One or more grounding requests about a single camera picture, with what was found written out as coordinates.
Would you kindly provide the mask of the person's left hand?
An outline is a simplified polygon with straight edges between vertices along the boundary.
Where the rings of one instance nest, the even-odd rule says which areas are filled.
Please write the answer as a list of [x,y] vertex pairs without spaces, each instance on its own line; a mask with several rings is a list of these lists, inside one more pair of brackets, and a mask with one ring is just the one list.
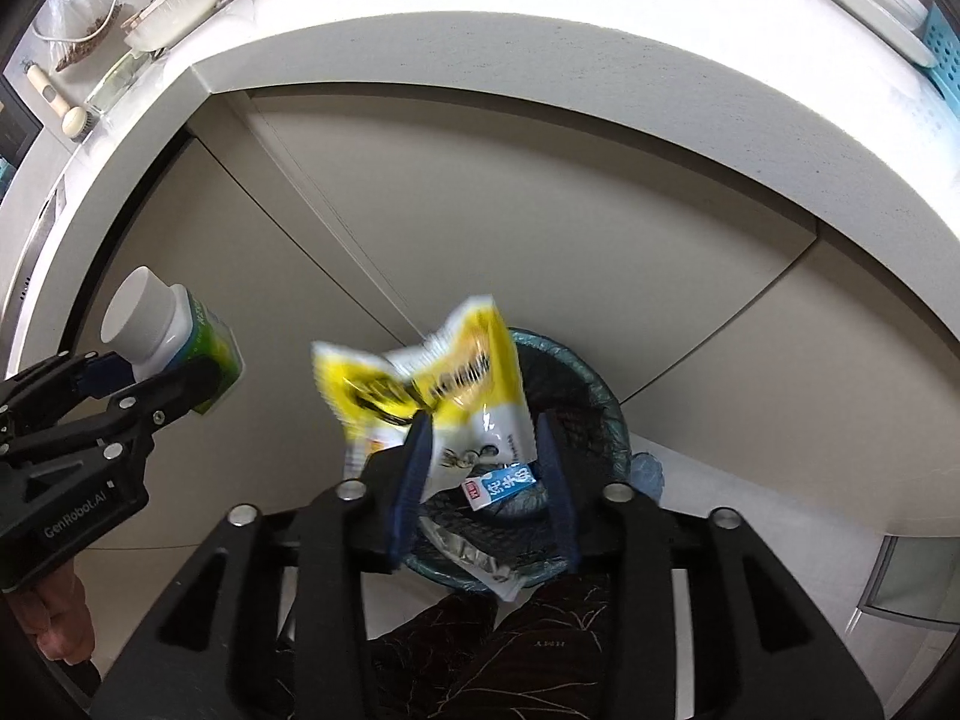
[[73,562],[65,562],[29,589],[5,598],[23,632],[49,661],[78,665],[89,660],[96,645],[85,585]]

